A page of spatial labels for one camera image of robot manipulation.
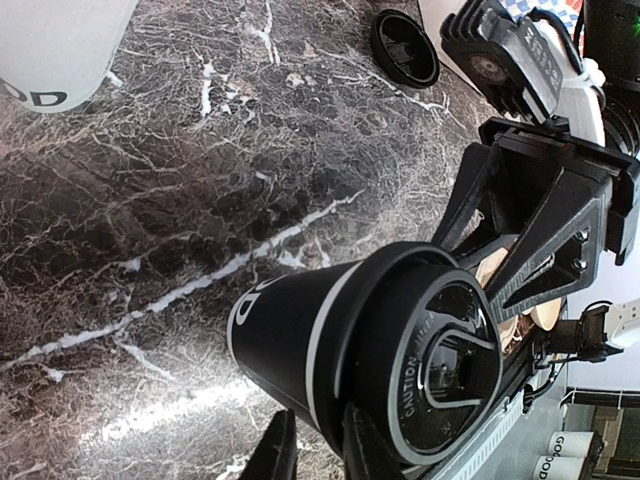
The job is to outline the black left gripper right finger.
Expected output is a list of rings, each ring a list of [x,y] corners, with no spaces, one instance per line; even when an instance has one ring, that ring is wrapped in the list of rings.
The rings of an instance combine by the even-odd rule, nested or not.
[[[370,416],[353,402],[346,405],[343,415],[342,458],[346,479],[404,479]]]

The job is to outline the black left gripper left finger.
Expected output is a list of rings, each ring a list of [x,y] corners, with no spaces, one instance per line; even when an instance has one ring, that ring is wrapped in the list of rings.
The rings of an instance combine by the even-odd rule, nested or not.
[[[274,414],[248,460],[240,480],[294,480],[297,474],[297,430],[293,410]]]

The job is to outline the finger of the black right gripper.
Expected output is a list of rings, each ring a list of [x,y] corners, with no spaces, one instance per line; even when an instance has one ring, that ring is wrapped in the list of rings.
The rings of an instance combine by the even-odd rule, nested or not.
[[[510,245],[518,233],[518,214],[501,149],[496,144],[471,144],[464,151],[432,243],[457,260],[480,260]]]
[[[573,193],[561,174],[509,247],[500,269],[485,288],[491,316],[501,322],[516,314],[504,304],[522,288],[531,305],[580,290],[593,281],[605,244],[605,201],[611,183],[589,182]]]

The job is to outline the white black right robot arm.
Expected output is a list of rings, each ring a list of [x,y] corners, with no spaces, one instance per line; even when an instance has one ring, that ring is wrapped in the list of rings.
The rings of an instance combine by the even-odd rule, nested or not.
[[[505,248],[490,318],[591,286],[603,252],[639,232],[639,5],[587,1],[574,32],[536,9],[468,1],[445,53],[496,109],[465,151],[434,243],[464,268]]]

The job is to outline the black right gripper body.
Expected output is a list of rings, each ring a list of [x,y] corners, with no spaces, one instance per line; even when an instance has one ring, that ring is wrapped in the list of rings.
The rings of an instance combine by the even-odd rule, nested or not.
[[[482,143],[502,155],[496,180],[507,211],[525,224],[561,174],[573,193],[587,183],[611,183],[605,201],[604,249],[622,265],[634,253],[639,224],[639,161],[616,150],[541,127],[492,117],[479,127]]]

